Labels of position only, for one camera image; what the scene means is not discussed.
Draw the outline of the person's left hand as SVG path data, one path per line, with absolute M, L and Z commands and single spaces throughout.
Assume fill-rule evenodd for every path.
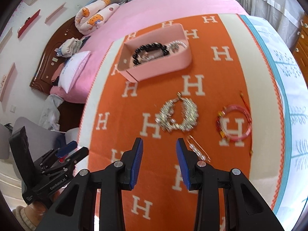
M 31 221 L 39 221 L 43 218 L 48 208 L 39 201 L 34 201 L 30 205 L 27 205 L 24 212 L 28 219 Z

